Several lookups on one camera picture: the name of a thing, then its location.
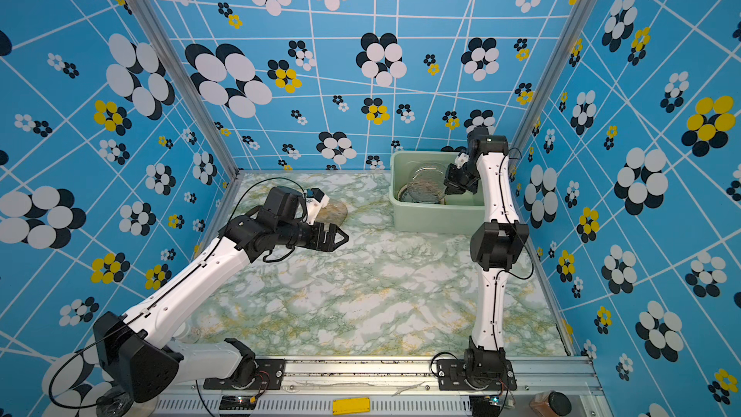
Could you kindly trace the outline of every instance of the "blue wallpaper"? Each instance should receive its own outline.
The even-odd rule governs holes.
[[[513,179],[615,415],[741,415],[741,0],[599,0]]]
[[[4,417],[75,415],[44,397],[51,374],[187,264],[229,180],[147,42],[126,0],[3,0]],[[64,369],[61,402],[110,387],[96,363]]]
[[[244,169],[509,138],[577,0],[151,0]]]

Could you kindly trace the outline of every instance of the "wire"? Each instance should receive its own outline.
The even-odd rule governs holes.
[[[240,197],[240,198],[239,198],[239,201],[237,201],[236,205],[234,206],[234,209],[232,210],[232,213],[231,213],[231,215],[229,216],[229,220],[228,220],[227,222],[229,222],[229,221],[231,221],[231,220],[232,220],[232,218],[234,217],[234,213],[236,212],[236,209],[237,209],[237,208],[239,207],[239,204],[240,204],[240,203],[242,202],[242,200],[243,200],[243,199],[245,198],[245,196],[247,195],[247,193],[248,193],[248,192],[249,192],[250,190],[252,190],[252,189],[253,189],[253,188],[254,188],[254,187],[255,187],[256,185],[258,185],[258,184],[260,184],[260,183],[263,183],[263,182],[267,182],[267,181],[274,181],[274,180],[276,180],[276,179],[282,179],[282,180],[284,180],[284,181],[289,181],[289,182],[292,182],[292,183],[296,184],[296,185],[297,185],[297,186],[298,186],[298,187],[299,187],[299,188],[301,189],[301,193],[302,193],[302,194],[304,195],[304,197],[306,196],[306,191],[305,191],[305,190],[304,190],[304,188],[303,188],[303,187],[301,186],[301,184],[299,184],[298,182],[296,182],[296,181],[293,181],[293,180],[291,180],[291,179],[289,179],[289,178],[274,177],[274,178],[267,178],[267,179],[263,179],[262,181],[258,181],[258,182],[255,182],[254,184],[252,184],[252,185],[250,186],[250,188],[248,188],[247,190],[245,190],[245,193],[243,193],[243,194],[242,194],[242,197]],[[206,258],[204,258],[204,261],[208,260],[208,259],[209,259],[209,257],[210,257],[211,255],[213,255],[213,252],[214,252],[214,251],[215,251],[215,250],[217,249],[217,247],[218,247],[218,244],[220,244],[220,243],[221,243],[221,241],[222,241],[222,238],[223,238],[223,237],[224,237],[224,236],[222,235],[221,237],[219,237],[219,238],[218,238],[217,244],[213,246],[213,248],[211,249],[211,252],[210,252],[210,253],[208,254],[208,256],[206,256]],[[190,277],[190,275],[191,275],[191,274],[195,273],[195,272],[196,272],[196,270],[198,269],[198,267],[196,267],[195,269],[193,269],[192,271],[190,271],[190,273],[186,274],[186,275],[185,275],[185,276],[184,276],[183,278],[181,278],[181,279],[180,279],[180,280],[179,280],[178,282],[174,283],[174,284],[173,284],[173,285],[172,285],[172,286],[170,287],[170,289],[169,289],[169,290],[168,290],[167,292],[164,292],[164,293],[162,293],[162,296],[158,297],[158,298],[157,298],[157,299],[156,299],[156,300],[155,300],[155,301],[154,301],[154,302],[153,302],[153,303],[152,303],[152,304],[151,304],[151,305],[150,305],[150,306],[149,306],[149,307],[148,307],[147,309],[148,309],[148,310],[149,310],[149,309],[151,309],[151,308],[152,308],[152,307],[153,307],[154,305],[156,305],[156,304],[157,304],[157,303],[158,303],[159,301],[161,301],[161,300],[162,300],[162,298],[164,298],[165,296],[167,296],[167,294],[168,294],[168,293],[170,293],[171,291],[173,291],[173,290],[174,290],[174,289],[175,289],[175,288],[176,288],[176,287],[177,287],[178,285],[180,285],[180,283],[181,283],[181,282],[183,282],[183,281],[184,281],[184,280],[185,280],[186,278]],[[140,317],[142,317],[142,316],[143,316],[143,314],[144,314],[143,312],[140,312],[140,313],[139,313],[139,314],[138,314],[138,315],[137,315],[136,317],[134,317],[134,319],[131,319],[131,320],[129,320],[129,321],[128,321],[128,322],[126,322],[126,323],[125,323],[124,325],[122,325],[121,327],[119,327],[119,328],[118,328],[118,329],[116,329],[116,330],[113,330],[113,331],[112,331],[111,333],[108,333],[108,334],[107,334],[106,336],[104,336],[104,337],[103,337],[103,338],[101,338],[100,340],[97,340],[97,341],[93,342],[92,344],[89,344],[89,345],[88,345],[87,347],[85,347],[85,348],[83,348],[83,349],[80,349],[80,350],[79,350],[79,351],[78,351],[77,353],[75,353],[75,354],[74,354],[74,355],[72,355],[72,356],[71,356],[71,357],[70,357],[69,359],[67,359],[67,361],[66,361],[66,362],[65,362],[64,364],[62,364],[62,365],[61,365],[61,367],[60,367],[60,368],[59,368],[59,369],[58,369],[58,370],[57,370],[57,371],[56,371],[56,372],[54,373],[54,375],[52,375],[52,377],[51,377],[51,380],[49,381],[49,387],[48,387],[48,389],[47,389],[47,394],[48,394],[48,396],[49,396],[49,400],[51,401],[51,403],[53,403],[53,404],[54,404],[55,406],[57,406],[57,407],[61,407],[61,408],[63,408],[63,409],[73,409],[73,410],[80,410],[80,409],[89,409],[89,408],[91,408],[91,407],[96,407],[96,406],[98,405],[98,402],[97,402],[97,401],[96,401],[95,403],[92,403],[92,404],[88,404],[88,405],[86,405],[86,406],[68,406],[67,404],[62,404],[62,403],[60,403],[60,402],[56,401],[56,400],[54,399],[54,395],[53,395],[53,392],[52,392],[52,387],[53,387],[53,385],[54,385],[54,381],[55,381],[55,380],[56,380],[56,378],[57,378],[57,377],[59,376],[59,374],[61,373],[61,371],[62,371],[62,370],[63,370],[63,369],[64,369],[64,368],[66,367],[66,366],[68,366],[70,362],[74,361],[74,360],[75,360],[75,358],[77,358],[77,357],[81,356],[81,355],[82,355],[82,353],[84,353],[84,352],[85,352],[85,351],[87,351],[88,349],[90,349],[90,348],[92,348],[92,347],[94,347],[94,346],[97,346],[97,344],[98,344],[98,343],[100,343],[101,341],[104,341],[104,340],[106,340],[107,338],[110,338],[111,336],[113,336],[113,335],[115,335],[116,333],[120,332],[121,330],[125,329],[126,327],[128,327],[128,325],[129,325],[129,324],[132,324],[132,323],[133,323],[133,322],[134,322],[134,321],[135,321],[136,319],[139,319]],[[116,396],[112,396],[112,397],[110,397],[109,399],[113,399],[113,398],[116,398],[116,397],[118,397],[118,396],[119,396],[119,395],[116,395]]]
[[[510,156],[510,153],[512,153],[512,150],[517,150],[517,152],[519,153],[519,158],[512,158]],[[522,160],[523,159],[523,153],[520,152],[520,150],[518,148],[513,147],[507,153],[507,157],[506,158],[510,158],[511,160],[517,160],[517,161],[519,161],[519,160]],[[504,165],[504,163],[505,163],[505,160],[502,160],[502,162],[499,163],[499,173],[497,174],[497,176],[499,177],[499,193],[502,196],[502,206],[504,206],[504,204],[505,204],[505,192],[504,192],[504,187],[502,187],[502,165]],[[507,220],[507,223],[510,224],[510,225],[513,225],[510,222],[509,216],[507,216],[507,213],[506,212],[504,213],[504,216],[505,216],[505,219]],[[516,232],[515,232],[515,235],[517,236],[517,238],[519,238],[519,241],[523,242],[523,247],[525,247],[525,243],[524,243],[523,238],[520,237],[519,234],[516,233]],[[530,267],[530,274],[527,277],[520,277],[519,275],[517,275],[515,273],[512,273],[511,271],[505,271],[505,272],[507,274],[513,276],[514,278],[518,278],[521,281],[526,281],[530,277],[533,276],[533,273],[535,273],[535,261],[531,261],[531,263],[532,264],[531,264],[531,267]]]
[[[214,414],[213,414],[213,413],[211,412],[211,409],[209,409],[209,408],[208,408],[208,406],[206,405],[206,401],[204,401],[204,400],[203,400],[203,395],[201,395],[201,388],[200,388],[200,387],[198,386],[198,380],[193,380],[193,381],[194,381],[194,382],[196,382],[196,391],[198,392],[198,397],[199,397],[199,398],[201,399],[201,404],[203,404],[203,407],[205,407],[205,409],[206,409],[206,412],[208,412],[208,414],[209,414],[209,415],[210,415],[211,417],[216,417],[216,416],[215,416],[215,415],[214,415]]]

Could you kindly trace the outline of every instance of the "marble surface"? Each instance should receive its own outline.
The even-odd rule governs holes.
[[[237,196],[273,175],[246,174]],[[462,354],[478,284],[468,236],[397,232],[385,172],[282,176],[343,202],[350,241],[334,253],[297,249],[281,263],[258,261],[235,275],[193,314],[200,342],[234,337],[258,355]],[[291,184],[259,184],[238,212],[261,204],[276,185]],[[529,270],[523,252],[514,273]],[[535,278],[510,278],[505,303],[508,356],[565,355]]]

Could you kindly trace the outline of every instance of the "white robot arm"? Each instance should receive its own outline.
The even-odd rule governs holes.
[[[486,388],[503,379],[516,388],[511,363],[506,359],[502,322],[504,297],[512,264],[529,237],[527,224],[519,222],[508,176],[506,137],[490,135],[486,128],[468,133],[468,149],[448,166],[446,194],[476,193],[483,187],[484,223],[470,240],[471,259],[479,264],[479,299],[474,329],[465,351],[465,381]]]
[[[232,275],[264,252],[266,262],[282,261],[297,247],[332,252],[348,242],[337,225],[314,223],[329,197],[310,189],[273,187],[261,207],[237,216],[204,252],[154,295],[117,316],[108,311],[93,325],[100,365],[135,402],[146,402],[170,384],[196,378],[222,378],[234,387],[255,377],[255,354],[241,341],[182,344],[177,328]],[[301,206],[303,214],[296,218]],[[337,235],[342,239],[336,242]],[[291,251],[268,260],[276,245]]]

